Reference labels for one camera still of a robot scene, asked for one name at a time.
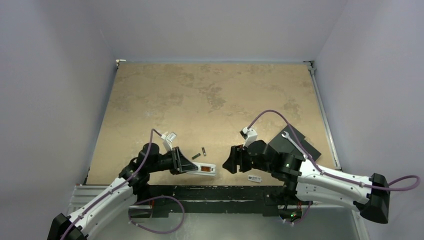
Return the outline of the white remote control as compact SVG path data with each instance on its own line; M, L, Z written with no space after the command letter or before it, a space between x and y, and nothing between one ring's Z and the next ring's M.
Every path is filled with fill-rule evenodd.
M210 163L202 163L202 162L193 162L197 169L191 170L186 172L190 175L200 175L200 176L209 176L209 177L215 177L216 176L216 165L210 164Z

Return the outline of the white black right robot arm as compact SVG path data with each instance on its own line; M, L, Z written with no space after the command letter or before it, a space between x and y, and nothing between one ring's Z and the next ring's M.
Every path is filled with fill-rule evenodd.
M379 173L360 176L322 166L316 168L310 160L277 151L262 140L248 147L232 146L222 167L232 174L252 169L271 174L286 184L280 196L288 204L296 200L324 202L354 210L374 223L389 221L389 184Z

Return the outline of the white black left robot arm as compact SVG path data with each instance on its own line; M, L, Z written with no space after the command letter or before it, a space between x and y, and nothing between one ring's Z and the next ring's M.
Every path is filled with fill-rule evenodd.
M180 175L198 171L200 166L186 158L179 147L164 154L155 143L143 146L138 156L131 159L118 177L99 195L69 215L58 214L52 221L49 240L87 240L122 211L133 205L143 205L166 198L152 195L149 185L152 173L169 171Z

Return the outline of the white battery cover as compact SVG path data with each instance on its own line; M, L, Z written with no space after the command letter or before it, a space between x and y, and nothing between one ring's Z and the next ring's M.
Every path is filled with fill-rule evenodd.
M261 178L260 176L249 175L249 176L247 177L247 179L248 179L250 182L254 182L254 183L261 183L261 182L262 182L262 178Z

